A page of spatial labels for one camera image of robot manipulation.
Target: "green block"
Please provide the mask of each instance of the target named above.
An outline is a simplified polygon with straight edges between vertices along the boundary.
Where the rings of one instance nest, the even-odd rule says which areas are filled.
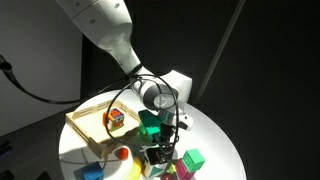
[[[169,168],[168,168],[168,170],[167,170],[167,173],[173,175],[174,173],[176,173],[176,171],[177,171],[177,170],[176,170],[176,165],[170,164],[170,166],[169,166]]]
[[[138,112],[138,115],[141,120],[140,124],[140,136],[142,140],[146,142],[146,137],[149,141],[153,141],[153,135],[160,135],[160,124],[161,121],[157,116],[152,114],[148,110],[142,110]]]
[[[189,173],[199,170],[205,162],[205,159],[198,149],[191,149],[184,153],[182,162]]]

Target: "orange ball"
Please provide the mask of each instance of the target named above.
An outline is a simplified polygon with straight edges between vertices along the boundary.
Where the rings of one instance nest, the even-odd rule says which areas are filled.
[[[129,155],[129,150],[127,148],[121,148],[119,149],[119,152],[118,152],[118,158],[120,160],[126,160],[128,159],[128,155]]]

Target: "white table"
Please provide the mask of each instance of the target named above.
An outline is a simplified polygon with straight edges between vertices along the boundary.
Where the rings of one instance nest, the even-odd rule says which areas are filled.
[[[77,110],[90,107],[94,104],[111,100],[118,91],[111,91],[98,95],[77,108]],[[132,110],[143,110],[138,97],[126,90],[118,100]],[[246,174],[240,156],[226,134],[206,115],[196,108],[186,105],[185,112],[194,119],[190,131],[180,129],[180,140],[176,145],[175,157],[182,158],[186,150],[197,148],[205,158],[202,168],[194,175],[194,179],[206,180],[246,180]],[[98,159],[86,146],[83,140],[66,124],[63,128],[59,144],[60,165],[66,180],[78,179],[80,168],[86,164],[103,161]],[[108,157],[105,168],[105,179],[121,179],[124,172],[130,170],[132,158],[118,161],[112,153]]]

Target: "cable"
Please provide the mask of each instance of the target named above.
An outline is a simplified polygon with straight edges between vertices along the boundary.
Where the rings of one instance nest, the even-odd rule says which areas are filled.
[[[178,107],[178,101],[177,101],[177,97],[175,96],[174,92],[173,92],[173,89],[172,87],[165,81],[163,80],[161,77],[159,76],[156,76],[156,75],[152,75],[152,74],[143,74],[143,75],[135,75],[135,76],[132,76],[132,78],[136,78],[136,80],[132,81],[131,83],[129,83],[128,85],[126,85],[123,89],[121,89],[117,94],[116,96],[111,100],[109,106],[108,106],[108,109],[107,109],[107,114],[110,113],[110,110],[111,110],[111,107],[113,105],[113,103],[115,102],[115,100],[123,93],[123,91],[125,89],[127,89],[128,87],[130,87],[131,85],[133,85],[134,83],[136,83],[137,81],[140,81],[140,80],[150,80],[150,79],[141,79],[141,77],[143,76],[152,76],[152,77],[155,77],[155,78],[158,78],[160,79],[168,88],[169,90],[171,91],[172,93],[172,96],[174,98],[174,102],[175,102],[175,108],[176,108],[176,127],[175,127],[175,137],[174,137],[174,142],[157,142],[157,143],[148,143],[148,144],[131,144],[131,143],[126,143],[124,141],[121,141],[117,138],[115,138],[109,131],[108,127],[106,126],[106,131],[107,131],[107,134],[110,136],[110,138],[114,141],[116,141],[117,143],[120,143],[120,144],[124,144],[124,145],[127,145],[127,146],[155,146],[155,145],[159,145],[160,146],[160,149],[163,150],[163,153],[164,154],[169,154],[171,153],[173,150],[174,150],[174,147],[175,147],[175,144],[178,142],[179,138],[178,138],[178,129],[179,129],[179,107]],[[108,124],[109,123],[109,119],[108,119],[108,116],[106,116],[106,118],[104,119],[105,120],[105,124]],[[165,151],[161,145],[166,145],[166,146],[170,146],[172,147],[170,151]]]
[[[19,82],[18,80],[16,79],[13,71],[12,71],[12,66],[10,65],[10,63],[8,63],[3,56],[0,55],[0,67],[1,67],[1,70],[3,71],[3,73],[5,74],[5,76],[7,77],[7,79],[13,84],[15,85],[18,89],[20,89],[22,92],[26,93],[27,95],[33,97],[34,99],[37,99],[41,102],[44,102],[44,103],[49,103],[49,104],[55,104],[55,105],[65,105],[65,104],[74,104],[74,103],[81,103],[81,102],[84,102],[98,94],[101,94],[103,93],[105,90],[107,90],[108,88],[110,88],[111,86],[117,84],[117,83],[120,83],[122,81],[125,81],[127,80],[126,77],[123,77],[123,78],[120,78],[120,79],[117,79],[115,81],[113,81],[112,83],[110,83],[109,85],[107,85],[106,87],[104,87],[103,89],[99,90],[99,91],[96,91],[94,93],[91,93],[83,98],[80,98],[80,99],[76,99],[76,100],[70,100],[70,101],[54,101],[54,100],[49,100],[49,99],[45,99],[45,98],[42,98],[42,97],[39,97],[37,95],[34,95],[32,93],[30,93],[29,91],[27,91]]]

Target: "toy block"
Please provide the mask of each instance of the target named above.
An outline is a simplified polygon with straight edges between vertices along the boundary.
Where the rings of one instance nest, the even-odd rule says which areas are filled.
[[[143,175],[146,178],[163,174],[168,163],[162,162],[160,148],[148,148],[144,153]]]
[[[141,124],[139,126],[140,137],[144,141],[153,141],[153,136],[160,136],[160,120],[157,116],[152,114],[148,110],[142,110],[138,112],[141,119]]]
[[[176,172],[177,172],[176,165],[175,164],[170,164],[169,168],[167,169],[167,173],[172,175],[172,174],[174,174]]]
[[[105,119],[107,116],[107,112],[103,113],[103,124],[105,125]],[[117,108],[114,108],[110,111],[109,115],[109,123],[107,125],[108,129],[112,132],[119,128],[121,128],[124,125],[124,114],[119,111]]]
[[[182,157],[182,162],[187,168],[188,172],[195,172],[199,170],[205,162],[205,159],[198,151],[198,149],[191,149],[185,152]]]
[[[176,173],[180,180],[189,180],[196,172],[188,172],[181,159],[176,164]]]
[[[104,172],[98,162],[81,169],[81,180],[102,180]]]

